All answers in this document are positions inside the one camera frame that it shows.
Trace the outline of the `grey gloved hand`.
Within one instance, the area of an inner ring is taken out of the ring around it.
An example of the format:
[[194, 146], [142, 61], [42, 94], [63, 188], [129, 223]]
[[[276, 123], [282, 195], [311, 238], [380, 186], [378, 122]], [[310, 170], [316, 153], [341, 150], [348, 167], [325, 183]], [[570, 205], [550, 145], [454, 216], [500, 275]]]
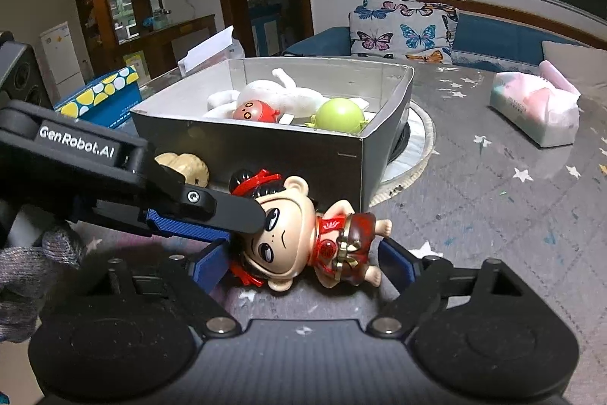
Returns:
[[84, 243], [67, 224], [44, 231], [41, 244], [1, 251], [1, 341], [30, 338], [48, 293], [67, 269], [78, 269]]

